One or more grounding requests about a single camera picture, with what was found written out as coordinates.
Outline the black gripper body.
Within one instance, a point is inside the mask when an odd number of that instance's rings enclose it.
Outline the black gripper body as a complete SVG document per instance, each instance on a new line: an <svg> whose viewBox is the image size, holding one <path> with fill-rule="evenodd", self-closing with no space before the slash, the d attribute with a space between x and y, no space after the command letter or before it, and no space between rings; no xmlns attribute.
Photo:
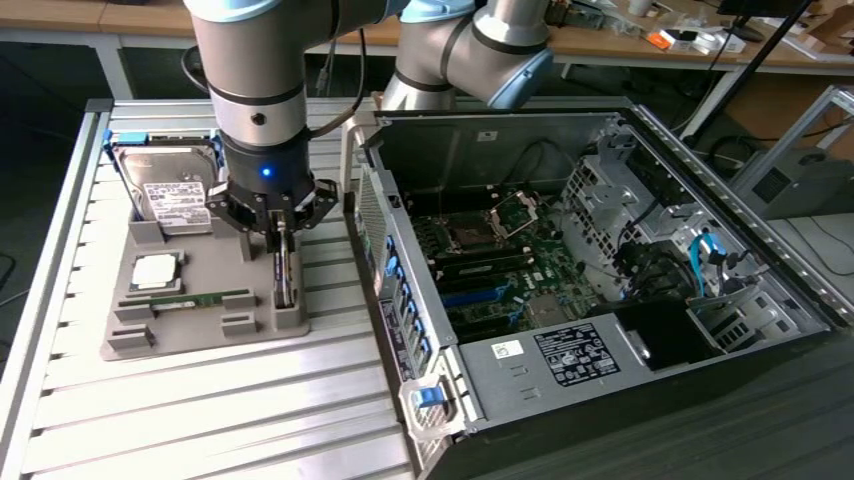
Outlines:
<svg viewBox="0 0 854 480"><path fill-rule="evenodd" d="M266 197L269 211L282 212L281 196L298 202L313 189L308 163L309 129L302 127L285 142L253 146L222 135L228 186L232 192L252 192Z"/></svg>

